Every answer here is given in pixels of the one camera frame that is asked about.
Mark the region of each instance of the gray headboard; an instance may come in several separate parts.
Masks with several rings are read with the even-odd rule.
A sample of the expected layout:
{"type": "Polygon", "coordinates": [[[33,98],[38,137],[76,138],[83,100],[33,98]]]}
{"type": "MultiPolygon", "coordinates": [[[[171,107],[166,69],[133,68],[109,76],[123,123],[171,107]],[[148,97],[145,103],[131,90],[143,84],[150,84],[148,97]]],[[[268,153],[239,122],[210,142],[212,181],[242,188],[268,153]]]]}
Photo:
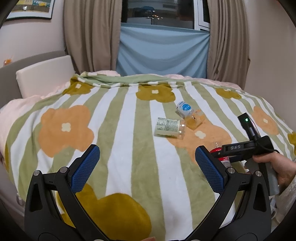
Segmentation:
{"type": "Polygon", "coordinates": [[[43,53],[12,62],[11,64],[0,68],[0,108],[6,105],[9,101],[22,97],[16,80],[16,71],[41,61],[65,55],[64,51],[43,53]]]}

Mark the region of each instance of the silver bolt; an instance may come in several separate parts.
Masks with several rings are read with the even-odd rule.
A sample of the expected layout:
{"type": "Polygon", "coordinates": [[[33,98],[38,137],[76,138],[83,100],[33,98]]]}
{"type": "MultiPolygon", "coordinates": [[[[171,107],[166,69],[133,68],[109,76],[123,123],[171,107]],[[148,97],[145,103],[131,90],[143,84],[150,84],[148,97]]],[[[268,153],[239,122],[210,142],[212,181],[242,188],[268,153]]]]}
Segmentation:
{"type": "Polygon", "coordinates": [[[231,174],[235,173],[235,169],[232,167],[228,168],[227,171],[231,174]]]}
{"type": "Polygon", "coordinates": [[[36,171],[33,172],[33,175],[34,175],[34,176],[38,176],[39,173],[40,173],[40,171],[39,171],[39,170],[36,170],[36,171]]]}
{"type": "Polygon", "coordinates": [[[256,171],[255,174],[256,174],[256,176],[258,176],[258,177],[261,177],[261,176],[262,176],[262,173],[261,173],[260,171],[256,171]]]}
{"type": "Polygon", "coordinates": [[[61,173],[65,173],[68,170],[67,167],[61,167],[61,169],[59,170],[61,173]]]}

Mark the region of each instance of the blanket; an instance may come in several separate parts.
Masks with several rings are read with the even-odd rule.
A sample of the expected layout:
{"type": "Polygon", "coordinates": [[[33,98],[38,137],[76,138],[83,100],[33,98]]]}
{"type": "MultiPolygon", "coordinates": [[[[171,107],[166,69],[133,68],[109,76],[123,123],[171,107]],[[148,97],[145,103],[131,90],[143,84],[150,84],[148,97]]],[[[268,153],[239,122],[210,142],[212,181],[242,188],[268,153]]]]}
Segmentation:
{"type": "MultiPolygon", "coordinates": [[[[5,165],[25,199],[35,170],[56,172],[96,144],[100,160],[77,197],[102,231],[114,240],[182,240],[218,197],[194,159],[195,149],[247,141],[237,119],[244,112],[275,149],[295,159],[296,134],[263,98],[196,80],[83,73],[13,123],[5,165]],[[183,140],[155,136],[158,117],[181,119],[180,101],[203,111],[203,124],[187,128],[183,140]]],[[[242,166],[235,168],[243,172],[242,166]]],[[[57,203],[64,221],[73,225],[58,196],[57,203]]]]}

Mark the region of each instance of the person's right hand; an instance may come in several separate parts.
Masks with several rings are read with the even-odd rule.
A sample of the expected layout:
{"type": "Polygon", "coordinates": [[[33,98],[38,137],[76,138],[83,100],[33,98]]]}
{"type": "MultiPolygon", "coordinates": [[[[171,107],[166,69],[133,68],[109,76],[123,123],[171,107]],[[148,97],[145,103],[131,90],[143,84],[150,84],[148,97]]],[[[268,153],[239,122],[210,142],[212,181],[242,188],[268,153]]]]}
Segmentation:
{"type": "Polygon", "coordinates": [[[280,185],[289,186],[296,175],[296,163],[279,153],[273,152],[253,156],[253,160],[257,163],[271,162],[272,168],[278,174],[277,178],[280,185]]]}

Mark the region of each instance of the blue circular logo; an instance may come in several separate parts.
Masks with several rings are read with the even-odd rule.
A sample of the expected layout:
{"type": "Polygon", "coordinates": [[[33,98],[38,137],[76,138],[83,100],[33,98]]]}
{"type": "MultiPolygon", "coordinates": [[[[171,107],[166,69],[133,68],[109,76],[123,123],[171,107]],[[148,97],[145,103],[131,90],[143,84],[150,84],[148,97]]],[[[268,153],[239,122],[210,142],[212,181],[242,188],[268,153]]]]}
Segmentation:
{"type": "Polygon", "coordinates": [[[182,109],[183,109],[183,110],[190,110],[190,109],[191,109],[191,106],[188,105],[188,104],[184,104],[184,105],[182,106],[182,109]]]}

